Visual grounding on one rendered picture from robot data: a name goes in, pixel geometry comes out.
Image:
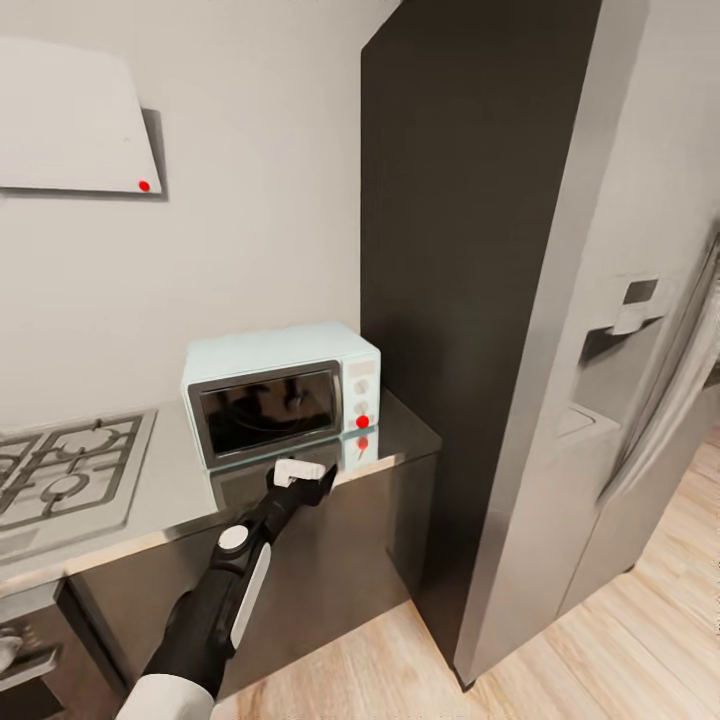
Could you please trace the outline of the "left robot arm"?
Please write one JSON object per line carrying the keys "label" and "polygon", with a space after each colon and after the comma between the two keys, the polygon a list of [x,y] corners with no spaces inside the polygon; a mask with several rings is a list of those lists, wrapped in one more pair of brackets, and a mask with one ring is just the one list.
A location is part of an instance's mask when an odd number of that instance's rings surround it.
{"label": "left robot arm", "polygon": [[183,593],[115,720],[210,720],[225,663],[233,659],[261,590],[271,547],[301,505],[329,495],[337,465],[281,459],[266,476],[268,495],[217,539],[209,571]]}

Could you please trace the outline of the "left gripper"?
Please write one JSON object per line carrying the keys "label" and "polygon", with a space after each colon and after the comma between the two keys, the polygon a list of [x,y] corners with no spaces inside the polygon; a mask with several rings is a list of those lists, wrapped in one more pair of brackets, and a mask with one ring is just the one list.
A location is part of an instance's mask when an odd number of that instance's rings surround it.
{"label": "left gripper", "polygon": [[279,505],[289,522],[301,505],[319,506],[322,496],[329,495],[331,492],[336,474],[337,465],[335,464],[320,480],[297,479],[289,487],[281,487],[274,484],[275,471],[272,469],[266,476],[268,495],[263,501],[271,501]]}

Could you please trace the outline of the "microwave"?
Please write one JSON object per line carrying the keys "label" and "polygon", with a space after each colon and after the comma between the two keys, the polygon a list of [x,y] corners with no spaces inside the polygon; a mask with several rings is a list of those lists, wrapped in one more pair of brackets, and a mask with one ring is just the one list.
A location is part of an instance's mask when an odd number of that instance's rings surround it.
{"label": "microwave", "polygon": [[203,469],[379,420],[379,348],[341,322],[193,339],[184,367]]}

